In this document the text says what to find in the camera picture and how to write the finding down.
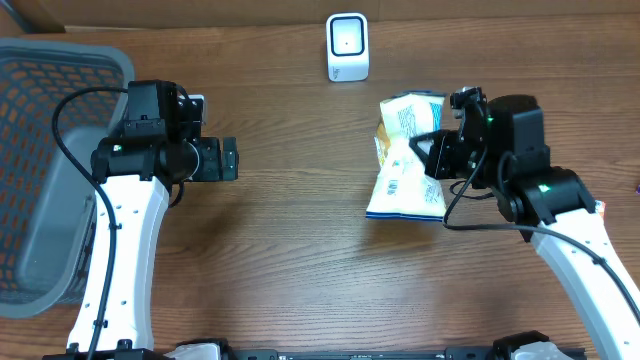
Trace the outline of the small orange tissue pack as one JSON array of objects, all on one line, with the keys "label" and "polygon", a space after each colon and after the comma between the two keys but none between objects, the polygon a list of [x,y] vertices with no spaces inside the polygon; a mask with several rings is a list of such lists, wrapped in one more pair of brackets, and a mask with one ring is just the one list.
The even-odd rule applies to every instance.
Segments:
[{"label": "small orange tissue pack", "polygon": [[606,203],[600,200],[595,201],[595,210],[602,217],[605,217]]}]

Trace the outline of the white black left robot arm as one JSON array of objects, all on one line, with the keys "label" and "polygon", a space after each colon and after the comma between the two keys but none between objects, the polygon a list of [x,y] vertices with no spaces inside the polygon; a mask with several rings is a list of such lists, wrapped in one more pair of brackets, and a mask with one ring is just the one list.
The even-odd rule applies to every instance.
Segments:
[{"label": "white black left robot arm", "polygon": [[64,107],[54,109],[58,148],[96,195],[96,225],[88,280],[64,359],[157,359],[151,324],[151,288],[158,234],[166,211],[188,182],[239,177],[233,137],[204,137],[206,102],[179,84],[132,81],[123,88],[128,111],[100,140],[84,167],[59,131]]}]

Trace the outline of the yellow snack bag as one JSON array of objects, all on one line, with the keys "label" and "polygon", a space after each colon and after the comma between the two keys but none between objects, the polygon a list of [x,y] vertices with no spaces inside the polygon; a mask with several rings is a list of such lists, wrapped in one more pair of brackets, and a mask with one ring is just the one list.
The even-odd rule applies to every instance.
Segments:
[{"label": "yellow snack bag", "polygon": [[406,91],[380,102],[374,135],[380,171],[366,209],[370,219],[440,222],[446,204],[440,183],[409,146],[415,136],[440,128],[446,95],[430,90]]}]

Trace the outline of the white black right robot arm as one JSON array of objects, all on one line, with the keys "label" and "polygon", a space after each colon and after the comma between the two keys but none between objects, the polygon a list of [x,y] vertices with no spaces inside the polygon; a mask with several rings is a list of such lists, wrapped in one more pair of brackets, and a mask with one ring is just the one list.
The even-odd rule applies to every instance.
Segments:
[{"label": "white black right robot arm", "polygon": [[410,139],[436,179],[488,188],[504,223],[558,278],[603,359],[639,356],[639,288],[605,229],[597,202],[572,170],[551,163],[544,113],[531,95],[486,98],[479,87],[450,97],[457,130]]}]

